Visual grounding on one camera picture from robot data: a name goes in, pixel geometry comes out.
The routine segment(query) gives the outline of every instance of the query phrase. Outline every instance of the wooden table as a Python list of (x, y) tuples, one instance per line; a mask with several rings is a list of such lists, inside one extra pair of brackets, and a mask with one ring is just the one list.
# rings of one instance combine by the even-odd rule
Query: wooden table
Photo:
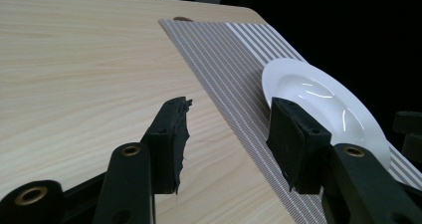
[(34, 180), (64, 190), (106, 171), (161, 105), (187, 97), (178, 195), (157, 223), (294, 223), (158, 24), (265, 23), (254, 11), (172, 0), (0, 0), (0, 198)]

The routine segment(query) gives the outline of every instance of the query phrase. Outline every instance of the dark background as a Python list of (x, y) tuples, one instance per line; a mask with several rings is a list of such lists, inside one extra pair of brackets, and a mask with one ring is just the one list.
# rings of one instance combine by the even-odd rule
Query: dark background
[(422, 0), (223, 0), (258, 12), (354, 93), (401, 150), (400, 111), (422, 112)]

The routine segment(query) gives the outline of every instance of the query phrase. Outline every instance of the gray striped mat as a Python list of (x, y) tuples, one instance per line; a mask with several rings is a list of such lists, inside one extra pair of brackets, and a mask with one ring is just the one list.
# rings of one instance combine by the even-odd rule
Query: gray striped mat
[[(320, 195), (299, 195), (266, 140), (270, 109), (261, 76), (273, 59), (305, 59), (270, 25), (160, 20), (179, 52), (297, 223), (325, 223)], [(422, 174), (393, 146), (391, 175), (422, 190)]]

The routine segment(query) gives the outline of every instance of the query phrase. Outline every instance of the white plate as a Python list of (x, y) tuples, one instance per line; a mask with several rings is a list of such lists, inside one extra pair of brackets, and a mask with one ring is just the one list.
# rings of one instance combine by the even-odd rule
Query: white plate
[(264, 68), (262, 84), (269, 106), (273, 97), (297, 103), (331, 132), (331, 145), (342, 142), (362, 146), (389, 168), (389, 142), (378, 122), (333, 77), (308, 63), (281, 58)]

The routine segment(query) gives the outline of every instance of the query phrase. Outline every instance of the table surface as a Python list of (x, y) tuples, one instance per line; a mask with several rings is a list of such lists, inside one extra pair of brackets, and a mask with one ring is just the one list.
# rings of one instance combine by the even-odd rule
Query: table surface
[(157, 223), (294, 223), (159, 19), (266, 23), (242, 7), (174, 0), (0, 0), (0, 198), (106, 171), (162, 104), (187, 97), (178, 194)]

